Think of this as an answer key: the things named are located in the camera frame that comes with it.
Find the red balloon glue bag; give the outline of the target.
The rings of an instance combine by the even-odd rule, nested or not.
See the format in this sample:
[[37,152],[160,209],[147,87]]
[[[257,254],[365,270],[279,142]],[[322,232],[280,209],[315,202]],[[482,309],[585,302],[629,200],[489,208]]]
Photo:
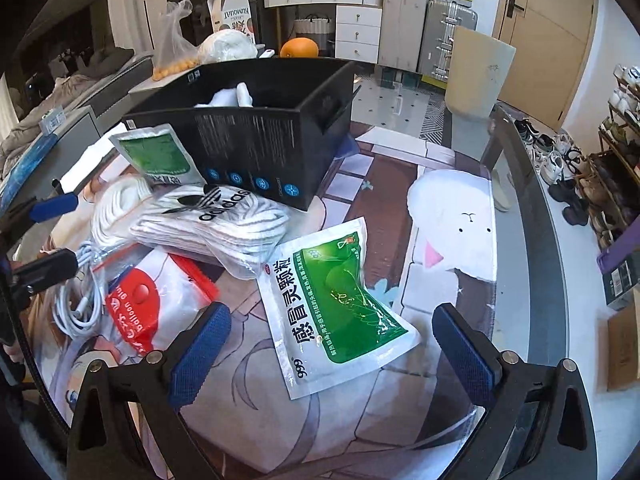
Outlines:
[[153,249],[106,295],[102,337],[119,363],[164,351],[218,296],[195,261]]

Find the green medicine pouch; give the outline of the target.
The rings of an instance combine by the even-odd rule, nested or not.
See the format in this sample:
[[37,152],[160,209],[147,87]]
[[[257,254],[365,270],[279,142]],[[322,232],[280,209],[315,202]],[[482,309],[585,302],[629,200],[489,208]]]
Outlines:
[[157,184],[204,185],[205,179],[171,125],[115,133],[110,140],[139,174]]
[[364,284],[359,217],[280,244],[257,285],[288,396],[311,396],[412,350],[419,331]]

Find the green medicine pouch front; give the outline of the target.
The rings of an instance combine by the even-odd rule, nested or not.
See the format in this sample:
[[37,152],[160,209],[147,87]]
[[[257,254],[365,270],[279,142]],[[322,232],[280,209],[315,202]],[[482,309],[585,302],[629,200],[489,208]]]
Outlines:
[[364,284],[359,217],[280,244],[257,285],[288,396],[311,396],[412,350],[419,331]]

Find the bagged white adidas socks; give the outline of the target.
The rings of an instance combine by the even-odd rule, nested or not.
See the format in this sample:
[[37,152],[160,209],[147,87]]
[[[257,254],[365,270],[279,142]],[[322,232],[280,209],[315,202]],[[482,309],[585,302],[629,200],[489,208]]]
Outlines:
[[137,242],[218,262],[238,280],[257,278],[285,236],[288,207],[228,185],[183,185],[146,200],[128,232]]

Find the white plush toy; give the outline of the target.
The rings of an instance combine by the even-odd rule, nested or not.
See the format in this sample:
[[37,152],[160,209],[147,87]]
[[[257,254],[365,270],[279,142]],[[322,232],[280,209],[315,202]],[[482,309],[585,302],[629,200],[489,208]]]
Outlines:
[[253,97],[245,82],[240,82],[234,88],[222,89],[216,92],[207,103],[198,103],[196,107],[252,107]]

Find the white paper sheet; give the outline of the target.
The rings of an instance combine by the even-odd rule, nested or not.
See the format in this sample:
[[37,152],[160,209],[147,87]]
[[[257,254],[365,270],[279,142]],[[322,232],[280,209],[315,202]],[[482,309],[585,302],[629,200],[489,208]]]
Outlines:
[[80,195],[91,202],[109,183],[125,172],[129,162],[119,154],[109,136],[90,145],[60,179],[58,192]]

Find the anime print desk mat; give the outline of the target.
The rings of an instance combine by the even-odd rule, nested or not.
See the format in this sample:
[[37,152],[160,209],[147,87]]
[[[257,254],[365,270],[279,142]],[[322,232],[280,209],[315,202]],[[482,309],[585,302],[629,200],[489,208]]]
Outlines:
[[494,325],[488,170],[390,130],[352,136],[303,209],[163,155],[55,227],[80,270],[32,348],[70,425],[70,479],[439,479],[475,410],[457,314]]

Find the bed with blankets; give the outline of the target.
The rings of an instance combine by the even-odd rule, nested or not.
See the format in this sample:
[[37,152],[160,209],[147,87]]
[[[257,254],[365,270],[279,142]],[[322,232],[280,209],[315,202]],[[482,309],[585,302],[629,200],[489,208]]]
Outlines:
[[152,53],[135,54],[132,49],[106,47],[93,53],[89,64],[57,82],[54,89],[1,141],[1,166],[7,174],[41,133],[45,114],[62,108],[65,114],[90,106],[100,117],[126,96],[131,88],[152,75]]

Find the plastic bag of oranges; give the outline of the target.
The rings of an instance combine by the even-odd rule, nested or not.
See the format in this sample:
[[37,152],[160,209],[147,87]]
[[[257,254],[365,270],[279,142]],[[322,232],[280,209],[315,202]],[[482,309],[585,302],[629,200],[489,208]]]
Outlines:
[[155,43],[152,81],[192,70],[198,66],[198,48],[183,37],[180,22],[193,10],[190,0],[168,2],[160,16],[160,39]]

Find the white wrapped bundle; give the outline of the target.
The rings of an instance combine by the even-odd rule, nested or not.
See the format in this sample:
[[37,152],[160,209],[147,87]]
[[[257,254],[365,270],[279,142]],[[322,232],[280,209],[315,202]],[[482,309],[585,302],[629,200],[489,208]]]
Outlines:
[[198,47],[198,62],[214,64],[257,58],[258,51],[252,40],[234,29],[221,29],[209,35]]

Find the printed cardboard fruit box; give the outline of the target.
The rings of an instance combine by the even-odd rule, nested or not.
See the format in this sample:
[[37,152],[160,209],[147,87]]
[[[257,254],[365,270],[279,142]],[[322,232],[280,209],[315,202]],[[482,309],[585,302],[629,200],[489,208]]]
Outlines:
[[207,0],[207,7],[213,32],[236,30],[256,44],[250,0]]

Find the orange fruit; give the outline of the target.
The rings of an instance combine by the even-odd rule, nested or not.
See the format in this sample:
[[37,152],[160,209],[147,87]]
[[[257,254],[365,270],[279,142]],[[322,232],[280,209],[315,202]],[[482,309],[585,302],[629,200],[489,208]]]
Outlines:
[[318,58],[320,48],[308,37],[295,37],[288,40],[280,49],[280,58]]

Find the woven laundry basket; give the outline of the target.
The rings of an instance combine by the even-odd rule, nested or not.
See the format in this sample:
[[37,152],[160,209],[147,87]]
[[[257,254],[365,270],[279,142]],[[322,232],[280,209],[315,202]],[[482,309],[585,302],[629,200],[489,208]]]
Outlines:
[[305,37],[318,44],[320,53],[328,55],[334,40],[335,25],[332,18],[326,15],[310,14],[294,20],[296,37]]

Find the white suitcase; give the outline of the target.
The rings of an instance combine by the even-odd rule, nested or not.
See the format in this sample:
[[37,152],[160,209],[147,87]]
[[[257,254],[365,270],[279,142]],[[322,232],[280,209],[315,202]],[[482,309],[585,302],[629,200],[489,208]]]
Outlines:
[[378,64],[415,73],[430,0],[383,0]]

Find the wooden door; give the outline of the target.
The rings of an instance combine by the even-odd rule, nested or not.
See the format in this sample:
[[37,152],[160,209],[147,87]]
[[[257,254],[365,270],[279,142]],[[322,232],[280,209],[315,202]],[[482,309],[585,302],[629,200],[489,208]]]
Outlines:
[[494,36],[516,49],[499,99],[556,130],[590,52],[598,0],[499,0]]

